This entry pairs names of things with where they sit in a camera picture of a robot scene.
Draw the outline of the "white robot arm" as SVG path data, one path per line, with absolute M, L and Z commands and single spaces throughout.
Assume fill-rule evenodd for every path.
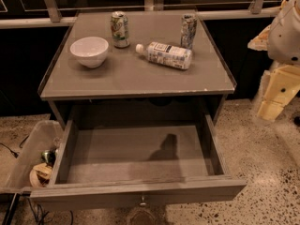
M 277 67 L 268 72 L 269 83 L 257 115 L 274 121 L 300 90 L 300 0 L 281 3 L 272 23 L 252 39 L 247 47 L 267 51 Z

